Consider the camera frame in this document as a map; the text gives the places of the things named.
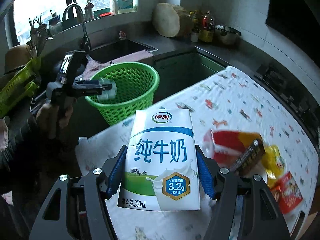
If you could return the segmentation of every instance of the hand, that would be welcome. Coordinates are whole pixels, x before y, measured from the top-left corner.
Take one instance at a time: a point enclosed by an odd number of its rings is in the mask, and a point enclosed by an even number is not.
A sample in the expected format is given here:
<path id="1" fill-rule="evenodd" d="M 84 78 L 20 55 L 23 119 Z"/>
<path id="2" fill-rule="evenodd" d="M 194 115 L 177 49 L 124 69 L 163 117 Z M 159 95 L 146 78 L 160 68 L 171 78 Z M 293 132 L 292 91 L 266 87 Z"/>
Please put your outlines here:
<path id="1" fill-rule="evenodd" d="M 48 133 L 52 127 L 52 119 L 56 119 L 59 111 L 59 106 L 54 106 L 52 104 L 44 104 L 38 111 L 36 115 L 37 124 L 41 132 Z M 72 104 L 66 109 L 66 114 L 59 120 L 60 128 L 64 128 L 68 125 L 70 117 L 73 113 Z"/>

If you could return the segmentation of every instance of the kitchen faucet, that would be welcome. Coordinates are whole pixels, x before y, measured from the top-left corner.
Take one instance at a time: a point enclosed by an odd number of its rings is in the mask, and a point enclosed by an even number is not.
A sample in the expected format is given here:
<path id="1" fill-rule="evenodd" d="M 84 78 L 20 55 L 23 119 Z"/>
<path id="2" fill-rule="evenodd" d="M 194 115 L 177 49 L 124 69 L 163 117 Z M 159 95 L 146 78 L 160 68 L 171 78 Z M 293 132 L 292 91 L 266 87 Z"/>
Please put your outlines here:
<path id="1" fill-rule="evenodd" d="M 82 8 L 76 3 L 70 3 L 63 12 L 62 21 L 66 20 L 67 12 L 71 7 L 75 7 L 76 10 L 78 11 L 78 14 L 81 17 L 81 24 L 82 24 L 83 34 L 84 34 L 84 37 L 82 38 L 82 42 L 81 42 L 81 49 L 85 50 L 86 52 L 89 52 L 91 50 L 91 43 L 87 34 L 87 29 L 85 28 L 85 21 L 84 21 Z"/>

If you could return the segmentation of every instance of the pink towel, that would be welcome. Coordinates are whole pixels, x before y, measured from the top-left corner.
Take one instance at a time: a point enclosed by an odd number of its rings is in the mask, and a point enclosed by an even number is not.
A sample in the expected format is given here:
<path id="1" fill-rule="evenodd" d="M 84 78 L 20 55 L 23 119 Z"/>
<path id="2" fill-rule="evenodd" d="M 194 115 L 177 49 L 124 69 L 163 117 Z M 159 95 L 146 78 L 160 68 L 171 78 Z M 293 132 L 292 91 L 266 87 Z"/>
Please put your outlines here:
<path id="1" fill-rule="evenodd" d="M 122 63 L 122 62 L 141 62 L 148 65 L 152 65 L 153 64 L 152 57 L 153 55 L 151 52 L 147 50 L 141 50 L 141 51 L 137 51 L 132 54 L 111 60 L 104 64 L 100 64 L 95 60 L 90 60 L 88 61 L 87 66 L 82 74 L 82 79 L 89 80 L 93 75 L 95 75 L 95 73 L 97 73 L 98 71 L 102 70 L 105 67 L 109 67 L 111 64 Z"/>

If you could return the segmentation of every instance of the green grass graphic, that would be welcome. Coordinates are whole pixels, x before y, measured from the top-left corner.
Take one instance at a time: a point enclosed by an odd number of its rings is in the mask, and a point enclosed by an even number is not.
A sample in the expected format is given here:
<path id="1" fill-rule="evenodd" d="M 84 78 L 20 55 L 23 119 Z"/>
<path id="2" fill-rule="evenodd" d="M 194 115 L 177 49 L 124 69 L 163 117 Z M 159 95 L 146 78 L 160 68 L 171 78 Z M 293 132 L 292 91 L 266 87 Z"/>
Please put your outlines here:
<path id="1" fill-rule="evenodd" d="M 134 173 L 125 172 L 122 180 L 123 187 L 132 193 L 146 196 L 155 196 L 152 181 L 146 180 L 146 177 L 155 179 L 154 175 L 136 175 Z"/>

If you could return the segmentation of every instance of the cabinet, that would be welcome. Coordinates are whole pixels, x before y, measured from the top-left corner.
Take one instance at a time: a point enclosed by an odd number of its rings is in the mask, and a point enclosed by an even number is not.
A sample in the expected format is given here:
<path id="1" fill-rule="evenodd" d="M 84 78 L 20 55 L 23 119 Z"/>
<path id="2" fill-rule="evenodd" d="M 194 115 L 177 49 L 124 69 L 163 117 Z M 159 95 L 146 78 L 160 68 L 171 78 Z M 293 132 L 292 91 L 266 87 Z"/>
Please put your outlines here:
<path id="1" fill-rule="evenodd" d="M 155 101 L 167 98 L 225 67 L 201 54 L 186 53 L 155 62 L 160 83 L 154 95 Z"/>
<path id="2" fill-rule="evenodd" d="M 155 62 L 155 69 L 160 76 L 155 100 L 167 98 L 193 84 L 192 73 L 195 68 L 195 56 L 195 53 L 187 53 Z"/>

